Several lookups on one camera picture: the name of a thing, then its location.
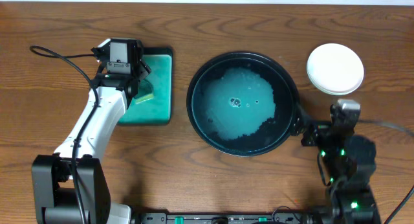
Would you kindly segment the green and yellow sponge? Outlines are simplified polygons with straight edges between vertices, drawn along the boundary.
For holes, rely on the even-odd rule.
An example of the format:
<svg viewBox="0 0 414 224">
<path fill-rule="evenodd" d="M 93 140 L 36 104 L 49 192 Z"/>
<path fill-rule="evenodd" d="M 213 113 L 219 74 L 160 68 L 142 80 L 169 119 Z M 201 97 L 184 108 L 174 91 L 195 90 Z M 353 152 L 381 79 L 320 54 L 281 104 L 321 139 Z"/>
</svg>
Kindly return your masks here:
<svg viewBox="0 0 414 224">
<path fill-rule="evenodd" d="M 146 79 L 138 85 L 138 93 L 134 96 L 135 104 L 151 100 L 154 97 L 153 85 Z"/>
</svg>

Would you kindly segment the white plate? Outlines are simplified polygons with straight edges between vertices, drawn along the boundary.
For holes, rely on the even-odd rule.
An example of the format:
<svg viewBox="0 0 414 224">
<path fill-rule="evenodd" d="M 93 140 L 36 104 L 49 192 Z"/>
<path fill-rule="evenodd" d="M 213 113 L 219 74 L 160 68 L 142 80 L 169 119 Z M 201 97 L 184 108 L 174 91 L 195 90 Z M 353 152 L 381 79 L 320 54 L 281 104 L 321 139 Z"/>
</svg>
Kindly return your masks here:
<svg viewBox="0 0 414 224">
<path fill-rule="evenodd" d="M 364 80 L 364 65 L 349 47 L 326 43 L 316 47 L 307 60 L 309 80 Z"/>
</svg>

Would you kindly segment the mint green plate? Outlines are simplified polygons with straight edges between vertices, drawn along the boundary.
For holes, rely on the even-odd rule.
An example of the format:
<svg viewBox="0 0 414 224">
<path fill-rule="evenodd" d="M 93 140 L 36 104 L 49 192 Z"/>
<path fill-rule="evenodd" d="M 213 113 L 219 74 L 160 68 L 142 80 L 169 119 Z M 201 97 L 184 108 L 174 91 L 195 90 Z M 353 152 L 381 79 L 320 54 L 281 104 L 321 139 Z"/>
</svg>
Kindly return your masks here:
<svg viewBox="0 0 414 224">
<path fill-rule="evenodd" d="M 310 82 L 320 91 L 335 96 L 348 95 L 357 90 L 362 84 L 361 80 L 312 80 Z"/>
</svg>

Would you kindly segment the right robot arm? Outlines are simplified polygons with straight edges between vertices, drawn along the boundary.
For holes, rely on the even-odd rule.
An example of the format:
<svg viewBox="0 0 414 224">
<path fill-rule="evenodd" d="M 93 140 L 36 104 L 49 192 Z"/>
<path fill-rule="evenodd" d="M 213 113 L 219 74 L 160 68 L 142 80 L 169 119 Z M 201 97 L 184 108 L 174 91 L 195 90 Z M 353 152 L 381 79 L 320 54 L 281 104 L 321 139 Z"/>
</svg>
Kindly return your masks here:
<svg viewBox="0 0 414 224">
<path fill-rule="evenodd" d="M 357 135 L 354 128 L 360 104 L 338 100 L 330 107 L 329 121 L 315 120 L 296 106 L 294 135 L 302 146 L 315 146 L 319 173 L 328 204 L 296 214 L 299 223 L 380 223 L 376 201 L 369 186 L 376 170 L 376 146 Z"/>
</svg>

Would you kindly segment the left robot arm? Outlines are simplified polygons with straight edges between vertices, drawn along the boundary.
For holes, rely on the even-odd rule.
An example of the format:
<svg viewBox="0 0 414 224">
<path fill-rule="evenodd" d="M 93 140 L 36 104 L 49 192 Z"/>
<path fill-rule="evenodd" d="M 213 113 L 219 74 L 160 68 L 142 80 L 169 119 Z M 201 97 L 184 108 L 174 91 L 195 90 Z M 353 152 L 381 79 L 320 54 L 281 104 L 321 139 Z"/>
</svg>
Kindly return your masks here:
<svg viewBox="0 0 414 224">
<path fill-rule="evenodd" d="M 138 39 L 109 38 L 92 52 L 99 67 L 94 78 L 86 77 L 85 109 L 54 153 L 38 155 L 32 164 L 38 223 L 131 222 L 131 207 L 111 201 L 100 160 L 151 69 Z"/>
</svg>

